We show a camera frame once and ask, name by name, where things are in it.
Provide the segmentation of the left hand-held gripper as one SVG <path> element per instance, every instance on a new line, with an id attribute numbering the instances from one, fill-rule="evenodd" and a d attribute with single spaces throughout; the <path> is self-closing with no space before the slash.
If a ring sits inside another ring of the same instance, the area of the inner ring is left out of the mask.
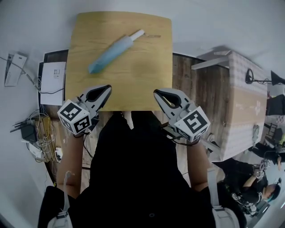
<path id="1" fill-rule="evenodd" d="M 80 97 L 67 100 L 57 112 L 62 125 L 74 135 L 90 131 L 99 122 L 100 110 L 111 95 L 111 85 L 97 85 L 88 88 Z"/>

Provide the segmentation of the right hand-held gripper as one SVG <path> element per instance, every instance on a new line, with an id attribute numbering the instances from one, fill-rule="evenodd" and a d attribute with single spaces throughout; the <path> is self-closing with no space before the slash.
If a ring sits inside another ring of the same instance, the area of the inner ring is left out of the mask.
<path id="1" fill-rule="evenodd" d="M 182 107 L 175 107 L 168 98 L 179 97 L 186 101 Z M 189 97 L 181 90 L 173 88 L 161 88 L 154 90 L 154 98 L 161 110 L 169 117 L 167 135 L 170 139 L 185 138 L 189 142 L 199 140 L 208 130 L 210 121 L 200 106 L 189 100 Z"/>

